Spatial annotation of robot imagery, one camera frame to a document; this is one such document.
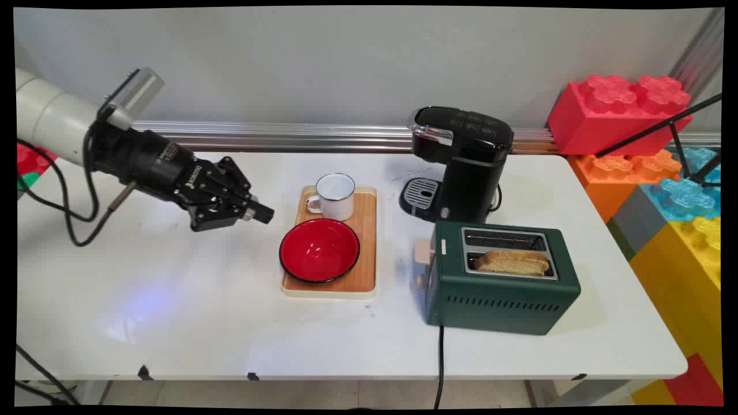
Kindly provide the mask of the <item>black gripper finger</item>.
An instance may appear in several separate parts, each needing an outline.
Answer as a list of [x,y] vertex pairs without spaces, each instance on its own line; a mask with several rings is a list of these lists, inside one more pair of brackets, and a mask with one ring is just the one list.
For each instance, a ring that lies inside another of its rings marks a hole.
[[274,210],[251,193],[251,182],[231,157],[223,157],[218,163],[201,162],[201,191],[216,198],[219,210],[234,213],[237,218],[274,216]]
[[194,232],[228,228],[237,221],[256,220],[268,224],[272,208],[258,202],[249,192],[231,192],[216,196],[209,192],[189,193],[190,229]]

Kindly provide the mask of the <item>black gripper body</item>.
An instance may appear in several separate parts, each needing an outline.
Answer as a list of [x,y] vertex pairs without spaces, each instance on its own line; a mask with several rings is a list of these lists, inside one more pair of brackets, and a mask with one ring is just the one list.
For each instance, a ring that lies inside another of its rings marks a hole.
[[102,125],[90,140],[91,166],[115,176],[127,186],[183,210],[205,205],[205,199],[187,186],[200,164],[192,152],[151,130],[121,130]]

